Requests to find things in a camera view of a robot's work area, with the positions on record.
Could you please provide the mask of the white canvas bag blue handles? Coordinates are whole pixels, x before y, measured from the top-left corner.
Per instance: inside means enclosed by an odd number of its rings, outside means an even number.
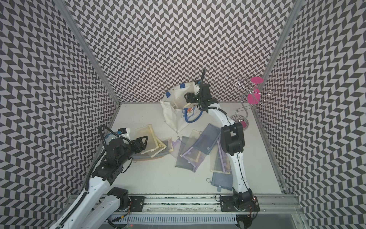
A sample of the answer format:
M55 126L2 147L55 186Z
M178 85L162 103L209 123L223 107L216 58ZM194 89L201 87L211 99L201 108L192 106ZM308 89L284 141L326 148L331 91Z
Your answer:
M194 82L181 83L166 91L160 101L165 122L174 132L181 132L202 116L203 112L197 108L197 103L192 104L185 99L187 93L196 94L198 91L199 85Z

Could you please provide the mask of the grey blue mesh pouch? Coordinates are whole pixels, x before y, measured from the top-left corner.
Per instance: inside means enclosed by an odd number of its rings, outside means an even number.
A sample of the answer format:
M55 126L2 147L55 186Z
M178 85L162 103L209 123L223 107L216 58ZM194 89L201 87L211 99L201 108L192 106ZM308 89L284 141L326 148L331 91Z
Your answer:
M197 141L193 144L193 148L201 151L205 155L209 155L213 146L221 133L221 129L212 124L208 124Z

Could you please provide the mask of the purple mesh pencil pouch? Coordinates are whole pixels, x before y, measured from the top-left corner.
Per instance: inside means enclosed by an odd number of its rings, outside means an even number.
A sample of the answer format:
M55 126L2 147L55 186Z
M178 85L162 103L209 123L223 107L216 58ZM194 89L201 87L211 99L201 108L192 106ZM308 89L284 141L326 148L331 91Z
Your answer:
M200 166L206 157L207 155L205 153L193 147L193 143L191 141L187 141L180 155L180 158L186 159L195 167Z

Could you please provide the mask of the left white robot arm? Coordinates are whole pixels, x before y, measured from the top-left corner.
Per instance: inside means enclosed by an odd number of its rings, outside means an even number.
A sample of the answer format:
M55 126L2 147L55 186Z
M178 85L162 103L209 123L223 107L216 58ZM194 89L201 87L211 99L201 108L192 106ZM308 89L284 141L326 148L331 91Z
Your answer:
M129 139L125 128L118 132L108 126L98 127L103 151L87 174L85 185L77 199L51 226L52 229L97 229L105 221L113 224L109 217L117 210L126 217L132 208L132 200L126 189L112 187L117 177L124 173L124 164L132 156L147 147L148 136Z

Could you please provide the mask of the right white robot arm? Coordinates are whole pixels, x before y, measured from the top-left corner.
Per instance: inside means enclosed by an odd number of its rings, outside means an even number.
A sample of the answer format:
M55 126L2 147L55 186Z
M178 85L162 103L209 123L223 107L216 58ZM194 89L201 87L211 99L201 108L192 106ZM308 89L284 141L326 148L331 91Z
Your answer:
M251 213L260 211L257 198L246 179L244 169L244 130L242 124L230 119L219 105L218 100L210 93L210 85L204 82L206 69L202 71L198 81L198 92L185 94L187 102L198 105L200 111L208 113L220 124L220 144L223 152L228 155L233 176L233 204L238 211L250 210Z

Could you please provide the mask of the pale purple small pouch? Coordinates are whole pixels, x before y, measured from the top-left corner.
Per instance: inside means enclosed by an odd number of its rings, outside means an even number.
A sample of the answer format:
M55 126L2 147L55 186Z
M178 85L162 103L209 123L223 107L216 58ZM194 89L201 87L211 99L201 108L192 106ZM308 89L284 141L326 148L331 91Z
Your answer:
M178 154L179 154L179 149L180 149L181 143L182 143L182 141L181 141L180 138L178 138L176 141L173 141L172 142L172 149L169 150L169 153L175 159L178 158Z

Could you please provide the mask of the right purple mesh pouch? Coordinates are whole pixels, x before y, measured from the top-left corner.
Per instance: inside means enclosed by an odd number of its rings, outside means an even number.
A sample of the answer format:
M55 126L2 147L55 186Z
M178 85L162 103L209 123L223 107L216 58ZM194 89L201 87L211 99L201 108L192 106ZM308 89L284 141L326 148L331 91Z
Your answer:
M223 149L221 147L220 140L217 141L217 145L218 145L218 154L219 154L222 171L225 174L230 174L231 173L230 163L229 163L226 153L223 151Z

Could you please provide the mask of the small grey blue pouch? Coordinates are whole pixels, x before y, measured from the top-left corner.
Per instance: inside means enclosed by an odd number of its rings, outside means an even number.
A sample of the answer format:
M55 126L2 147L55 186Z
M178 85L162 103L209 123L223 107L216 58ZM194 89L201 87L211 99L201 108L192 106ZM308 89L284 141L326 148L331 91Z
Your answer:
M217 192L222 192L223 190L232 191L233 176L231 174L214 172L211 178L208 177L206 179L206 182L216 187Z

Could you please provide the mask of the blue white ceramic bowl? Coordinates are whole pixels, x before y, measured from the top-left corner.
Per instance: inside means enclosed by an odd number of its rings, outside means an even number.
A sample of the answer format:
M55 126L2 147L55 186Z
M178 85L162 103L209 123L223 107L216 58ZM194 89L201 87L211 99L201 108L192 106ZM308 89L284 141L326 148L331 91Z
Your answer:
M112 133L109 133L109 134L107 134L106 136L105 136L105 142L106 142L106 144L108 145L109 144L109 142L111 141L111 140L113 140L113 139L116 139L117 138L117 136L116 135L114 135L114 134L112 134Z

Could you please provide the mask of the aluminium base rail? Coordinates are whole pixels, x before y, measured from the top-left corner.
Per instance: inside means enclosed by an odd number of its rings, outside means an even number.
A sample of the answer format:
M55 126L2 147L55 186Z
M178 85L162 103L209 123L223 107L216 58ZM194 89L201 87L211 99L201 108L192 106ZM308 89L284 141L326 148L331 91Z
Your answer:
M153 226L210 226L235 229L307 229L309 226L293 195L259 194L245 210L234 207L229 194L131 195L131 203L118 211L119 199L103 195L82 210L85 219L71 216L64 229L133 229Z

